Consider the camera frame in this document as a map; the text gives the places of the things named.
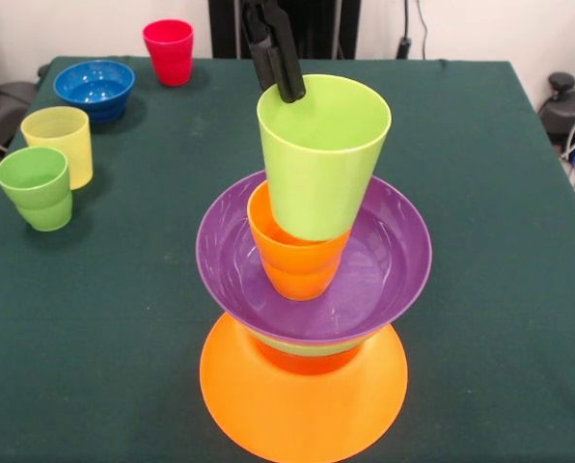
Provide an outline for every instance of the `lime green cup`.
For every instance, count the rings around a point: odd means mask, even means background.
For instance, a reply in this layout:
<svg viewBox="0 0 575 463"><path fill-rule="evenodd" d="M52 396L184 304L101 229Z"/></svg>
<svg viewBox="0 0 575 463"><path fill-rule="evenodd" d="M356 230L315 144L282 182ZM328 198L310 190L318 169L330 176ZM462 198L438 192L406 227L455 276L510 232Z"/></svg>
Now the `lime green cup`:
<svg viewBox="0 0 575 463"><path fill-rule="evenodd" d="M275 220L287 233L321 241L347 232L391 127L391 110L369 87L335 75L305 75L307 94L258 102L261 147Z"/></svg>
<svg viewBox="0 0 575 463"><path fill-rule="evenodd" d="M71 218L68 161L59 150L32 147L7 155L0 162L0 186L39 232L58 230Z"/></svg>

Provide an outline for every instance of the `yellow cup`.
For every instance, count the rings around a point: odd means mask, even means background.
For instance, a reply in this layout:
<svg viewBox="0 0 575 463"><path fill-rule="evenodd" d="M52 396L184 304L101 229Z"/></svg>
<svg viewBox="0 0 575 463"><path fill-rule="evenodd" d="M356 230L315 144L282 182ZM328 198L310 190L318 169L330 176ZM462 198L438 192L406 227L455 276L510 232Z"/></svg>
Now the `yellow cup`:
<svg viewBox="0 0 575 463"><path fill-rule="evenodd" d="M70 106L35 111L22 121L21 133L29 147L51 147L65 154L71 190L91 181L91 129L84 111Z"/></svg>

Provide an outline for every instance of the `purple bowl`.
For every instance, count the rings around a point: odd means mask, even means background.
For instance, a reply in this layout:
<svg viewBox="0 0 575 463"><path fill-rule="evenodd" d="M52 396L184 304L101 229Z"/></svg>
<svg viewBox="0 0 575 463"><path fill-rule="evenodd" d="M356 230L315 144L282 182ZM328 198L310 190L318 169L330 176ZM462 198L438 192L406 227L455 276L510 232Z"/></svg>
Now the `purple bowl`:
<svg viewBox="0 0 575 463"><path fill-rule="evenodd" d="M423 217L388 183L373 177L333 282L318 298L290 301L264 273L247 221L247 201L266 178L252 174L206 212L196 242L198 268L221 308L277 340L352 340L402 315L423 290L431 241Z"/></svg>

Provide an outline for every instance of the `white wall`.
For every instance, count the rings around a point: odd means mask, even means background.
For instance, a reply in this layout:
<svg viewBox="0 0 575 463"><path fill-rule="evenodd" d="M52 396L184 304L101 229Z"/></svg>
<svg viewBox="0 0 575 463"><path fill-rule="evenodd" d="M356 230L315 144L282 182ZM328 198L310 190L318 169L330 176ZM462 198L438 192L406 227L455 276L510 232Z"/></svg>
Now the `white wall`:
<svg viewBox="0 0 575 463"><path fill-rule="evenodd" d="M410 0L410 58L423 29ZM575 0L421 0L427 58L509 60L534 105L554 70L575 74ZM394 58L403 0L362 0L357 58ZM206 0L0 0L0 82L34 80L57 55L146 55L142 28L164 17L191 22L194 54L210 57Z"/></svg>
<svg viewBox="0 0 575 463"><path fill-rule="evenodd" d="M0 0L0 83L36 81L58 55L148 55L142 29L171 17L193 26L194 56L212 56L206 0Z"/></svg>
<svg viewBox="0 0 575 463"><path fill-rule="evenodd" d="M403 0L362 0L357 58L393 58L403 34ZM410 0L411 59L421 58L423 28ZM534 106L547 76L575 75L575 0L421 0L429 29L427 59L511 61Z"/></svg>

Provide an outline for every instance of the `cup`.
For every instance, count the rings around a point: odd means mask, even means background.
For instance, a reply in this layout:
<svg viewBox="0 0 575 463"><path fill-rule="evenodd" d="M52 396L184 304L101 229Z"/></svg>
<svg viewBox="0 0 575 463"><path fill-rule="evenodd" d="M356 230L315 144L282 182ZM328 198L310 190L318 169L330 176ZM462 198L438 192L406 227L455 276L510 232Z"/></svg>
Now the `cup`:
<svg viewBox="0 0 575 463"><path fill-rule="evenodd" d="M327 241L291 236L273 219L267 181L249 197L247 217L263 269L279 294L308 301L326 290L339 269L349 230Z"/></svg>
<svg viewBox="0 0 575 463"><path fill-rule="evenodd" d="M33 147L0 161L0 186L33 229L52 232L71 218L68 160L59 150Z"/></svg>
<svg viewBox="0 0 575 463"><path fill-rule="evenodd" d="M21 133L29 147L51 147L65 154L72 190L91 181L91 129L84 111L70 106L40 109L22 121Z"/></svg>
<svg viewBox="0 0 575 463"><path fill-rule="evenodd" d="M146 26L143 35L159 82L172 87L186 84L193 61L193 26L163 19Z"/></svg>
<svg viewBox="0 0 575 463"><path fill-rule="evenodd" d="M305 96L281 100L277 85L258 102L272 211L287 233L320 241L356 219L391 126L391 110L369 87L335 75L305 75Z"/></svg>

